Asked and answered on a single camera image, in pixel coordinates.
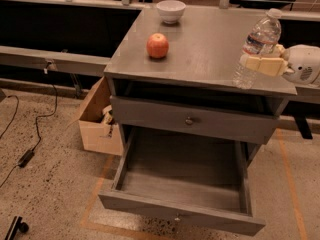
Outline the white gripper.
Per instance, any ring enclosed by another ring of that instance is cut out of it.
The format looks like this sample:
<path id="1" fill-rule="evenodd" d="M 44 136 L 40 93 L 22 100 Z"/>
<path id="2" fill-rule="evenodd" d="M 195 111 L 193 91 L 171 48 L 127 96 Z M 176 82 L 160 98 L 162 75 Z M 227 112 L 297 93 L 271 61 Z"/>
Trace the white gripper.
<path id="1" fill-rule="evenodd" d="M 267 76 L 283 75 L 295 84 L 320 85 L 320 48 L 317 46 L 295 45 L 285 50 L 277 44 L 272 56 L 243 54 L 239 63 Z"/>

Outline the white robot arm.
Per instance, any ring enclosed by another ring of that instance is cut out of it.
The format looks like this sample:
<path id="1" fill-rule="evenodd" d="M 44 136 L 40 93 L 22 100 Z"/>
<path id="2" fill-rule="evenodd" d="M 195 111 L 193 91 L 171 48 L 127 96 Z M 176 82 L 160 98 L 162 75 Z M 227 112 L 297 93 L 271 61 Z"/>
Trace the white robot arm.
<path id="1" fill-rule="evenodd" d="M 277 44 L 271 54 L 242 55 L 240 65 L 267 76 L 282 76 L 295 84 L 320 86 L 320 48 L 317 46 L 300 44 L 284 48 Z"/>

